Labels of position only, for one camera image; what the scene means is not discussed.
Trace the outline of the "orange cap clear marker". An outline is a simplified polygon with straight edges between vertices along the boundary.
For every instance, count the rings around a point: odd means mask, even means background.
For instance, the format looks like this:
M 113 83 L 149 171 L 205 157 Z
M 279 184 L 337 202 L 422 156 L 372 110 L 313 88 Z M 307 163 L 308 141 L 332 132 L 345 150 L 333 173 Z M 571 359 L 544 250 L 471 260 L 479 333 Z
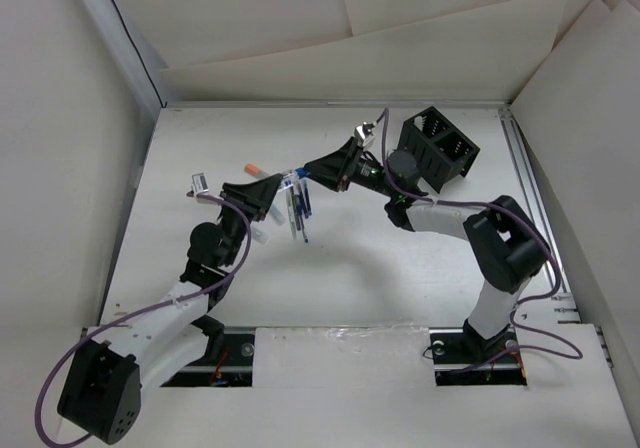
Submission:
M 268 172 L 262 170 L 254 164 L 246 164 L 244 167 L 244 171 L 256 179 L 265 179 L 270 177 L 270 174 Z

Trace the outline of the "blue cap clear marker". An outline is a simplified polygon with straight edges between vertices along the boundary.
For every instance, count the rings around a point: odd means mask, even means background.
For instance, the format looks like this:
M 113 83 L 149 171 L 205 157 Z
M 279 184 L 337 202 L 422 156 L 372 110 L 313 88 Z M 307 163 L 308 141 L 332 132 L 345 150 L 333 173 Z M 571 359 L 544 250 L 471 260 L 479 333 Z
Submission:
M 303 167 L 284 171 L 281 173 L 281 185 L 284 188 L 288 188 L 289 186 L 292 186 L 298 183 L 300 180 L 306 178 L 307 174 L 308 172 Z

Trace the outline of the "light blue cap marker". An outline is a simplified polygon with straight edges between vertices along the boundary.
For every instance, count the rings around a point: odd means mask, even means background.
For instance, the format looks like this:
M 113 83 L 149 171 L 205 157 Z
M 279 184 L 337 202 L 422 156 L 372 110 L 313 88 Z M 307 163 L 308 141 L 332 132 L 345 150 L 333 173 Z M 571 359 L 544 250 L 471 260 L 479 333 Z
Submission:
M 277 206 L 272 205 L 270 207 L 269 214 L 272 216 L 272 218 L 275 220 L 275 222 L 279 226 L 282 226 L 282 225 L 284 225 L 286 223 L 286 219 L 285 219 L 283 213 L 278 209 Z

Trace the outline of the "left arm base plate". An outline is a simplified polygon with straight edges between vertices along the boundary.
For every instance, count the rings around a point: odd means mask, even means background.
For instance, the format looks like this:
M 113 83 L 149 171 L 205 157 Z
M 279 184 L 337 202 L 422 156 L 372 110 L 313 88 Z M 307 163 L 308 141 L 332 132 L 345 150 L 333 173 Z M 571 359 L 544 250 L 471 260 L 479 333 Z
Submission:
M 255 328 L 227 327 L 224 339 L 205 355 L 173 375 L 163 388 L 251 387 L 255 355 Z

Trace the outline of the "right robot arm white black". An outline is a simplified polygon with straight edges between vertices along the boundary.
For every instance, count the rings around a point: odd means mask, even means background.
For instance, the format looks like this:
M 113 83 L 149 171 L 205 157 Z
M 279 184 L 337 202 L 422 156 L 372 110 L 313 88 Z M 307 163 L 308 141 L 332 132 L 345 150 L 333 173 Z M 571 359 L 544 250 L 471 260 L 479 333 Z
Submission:
M 350 138 L 341 148 L 307 162 L 311 180 L 335 192 L 355 183 L 389 198 L 391 223 L 409 232 L 458 238 L 471 247 L 484 277 L 478 300 L 463 324 L 462 349 L 483 362 L 504 344 L 510 315 L 530 280 L 547 261 L 549 247 L 520 205 L 500 196 L 487 207 L 417 200 L 421 178 L 414 156 L 394 151 L 381 163 Z

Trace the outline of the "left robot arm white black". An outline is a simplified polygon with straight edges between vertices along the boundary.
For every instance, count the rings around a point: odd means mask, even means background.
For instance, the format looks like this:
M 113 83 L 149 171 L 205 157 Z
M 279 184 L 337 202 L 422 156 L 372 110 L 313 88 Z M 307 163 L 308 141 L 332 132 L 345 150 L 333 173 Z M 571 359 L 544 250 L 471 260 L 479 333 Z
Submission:
M 184 272 L 162 300 L 88 334 L 73 359 L 58 414 L 88 435 L 113 445 L 131 429 L 145 396 L 193 361 L 212 364 L 222 355 L 222 325 L 208 312 L 219 303 L 247 258 L 251 223 L 263 220 L 284 177 L 223 185 L 217 197 L 192 178 L 190 197 L 219 205 L 214 222 L 193 228 Z

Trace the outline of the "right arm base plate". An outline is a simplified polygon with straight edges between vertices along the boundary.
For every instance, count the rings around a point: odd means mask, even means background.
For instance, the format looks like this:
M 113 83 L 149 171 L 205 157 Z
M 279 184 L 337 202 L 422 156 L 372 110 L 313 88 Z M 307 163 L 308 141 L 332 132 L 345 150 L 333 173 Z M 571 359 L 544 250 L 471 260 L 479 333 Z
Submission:
M 526 386 L 520 353 L 497 355 L 517 343 L 515 331 L 507 328 L 488 346 L 477 343 L 462 328 L 429 330 L 423 357 L 433 362 L 434 379 L 445 386 Z

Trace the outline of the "green cap clear marker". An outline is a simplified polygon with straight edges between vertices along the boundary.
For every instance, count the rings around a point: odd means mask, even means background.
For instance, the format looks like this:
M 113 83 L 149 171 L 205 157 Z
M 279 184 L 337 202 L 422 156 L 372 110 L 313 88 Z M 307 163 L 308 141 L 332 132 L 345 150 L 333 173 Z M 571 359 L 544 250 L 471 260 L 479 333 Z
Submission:
M 251 236 L 256 243 L 259 243 L 261 245 L 266 244 L 269 240 L 269 235 L 265 231 L 257 228 L 256 226 L 251 227 Z

